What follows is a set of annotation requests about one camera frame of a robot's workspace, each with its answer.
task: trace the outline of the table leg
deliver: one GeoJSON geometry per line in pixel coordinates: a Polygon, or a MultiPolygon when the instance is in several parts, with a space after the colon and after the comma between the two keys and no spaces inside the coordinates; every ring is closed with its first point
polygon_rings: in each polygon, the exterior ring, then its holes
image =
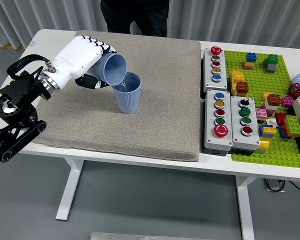
{"type": "Polygon", "coordinates": [[[248,195],[248,185],[255,179],[250,176],[235,176],[243,240],[255,239],[248,195]]]}
{"type": "Polygon", "coordinates": [[[81,169],[84,164],[84,160],[65,158],[66,162],[70,165],[71,171],[66,182],[63,196],[60,202],[58,212],[55,219],[60,221],[66,221],[71,208],[72,200],[74,198],[77,183],[80,177],[81,169]]]}

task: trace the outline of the blue cup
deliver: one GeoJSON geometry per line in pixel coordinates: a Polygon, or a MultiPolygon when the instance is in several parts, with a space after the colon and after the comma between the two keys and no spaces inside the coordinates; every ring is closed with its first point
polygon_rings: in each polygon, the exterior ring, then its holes
{"type": "Polygon", "coordinates": [[[105,53],[88,71],[111,86],[120,84],[127,73],[127,61],[122,54],[105,53]]]}
{"type": "Polygon", "coordinates": [[[116,102],[125,114],[134,113],[139,106],[141,78],[134,72],[126,72],[121,84],[112,86],[116,102]]]}

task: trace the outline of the red button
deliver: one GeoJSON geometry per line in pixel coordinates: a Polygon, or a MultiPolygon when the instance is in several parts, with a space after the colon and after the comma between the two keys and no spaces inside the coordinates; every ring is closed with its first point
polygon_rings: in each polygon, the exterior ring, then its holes
{"type": "Polygon", "coordinates": [[[223,118],[225,116],[225,111],[221,108],[217,109],[214,111],[214,115],[217,117],[217,118],[223,118]]]}
{"type": "Polygon", "coordinates": [[[242,135],[249,137],[252,135],[253,131],[252,131],[251,127],[244,126],[243,128],[241,128],[241,133],[242,133],[242,135]]]}
{"type": "Polygon", "coordinates": [[[211,54],[212,55],[219,55],[222,52],[221,48],[218,46],[213,46],[211,48],[211,54]]]}
{"type": "Polygon", "coordinates": [[[220,68],[220,62],[218,62],[218,61],[213,61],[213,62],[211,63],[211,66],[212,66],[213,68],[220,68]]]}
{"type": "Polygon", "coordinates": [[[213,130],[214,130],[214,134],[219,138],[223,138],[227,136],[229,133],[228,128],[225,125],[221,125],[221,124],[214,126],[213,130]]]}

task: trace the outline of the black pants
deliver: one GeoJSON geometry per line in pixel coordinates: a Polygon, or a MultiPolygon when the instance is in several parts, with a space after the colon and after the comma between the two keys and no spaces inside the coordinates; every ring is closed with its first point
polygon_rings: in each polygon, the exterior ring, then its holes
{"type": "Polygon", "coordinates": [[[135,21],[142,35],[167,37],[169,4],[154,9],[136,9],[114,7],[101,0],[100,7],[109,33],[130,34],[130,25],[135,21]]]}

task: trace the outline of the white table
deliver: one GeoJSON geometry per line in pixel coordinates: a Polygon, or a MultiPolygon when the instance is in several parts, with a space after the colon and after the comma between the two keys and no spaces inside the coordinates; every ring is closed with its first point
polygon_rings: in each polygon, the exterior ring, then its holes
{"type": "MultiPolygon", "coordinates": [[[[29,54],[39,54],[50,60],[73,38],[75,31],[62,30],[40,30],[33,38],[32,42],[24,51],[23,56],[29,54]]],[[[221,42],[201,41],[201,54],[205,48],[219,46],[224,50],[254,52],[263,54],[283,55],[290,78],[300,73],[300,49],[269,47],[257,45],[244,45],[221,42]]],[[[43,62],[33,62],[25,70],[33,72],[43,62]]],[[[2,88],[9,84],[11,78],[8,77],[2,88]]],[[[33,102],[36,106],[40,98],[33,102]]],[[[242,238],[253,240],[253,224],[248,196],[248,185],[256,178],[281,179],[300,182],[300,168],[283,167],[274,165],[264,165],[256,163],[245,163],[232,161],[231,156],[214,156],[201,153],[198,162],[168,161],[146,157],[128,156],[114,153],[93,152],[78,150],[74,148],[63,149],[50,147],[43,144],[29,143],[22,151],[23,154],[41,155],[49,157],[65,158],[71,166],[67,184],[56,215],[57,220],[66,221],[71,208],[72,200],[76,191],[81,169],[85,160],[106,163],[138,165],[156,168],[167,168],[187,171],[197,171],[216,174],[227,174],[236,176],[237,195],[241,217],[242,238]]]]}

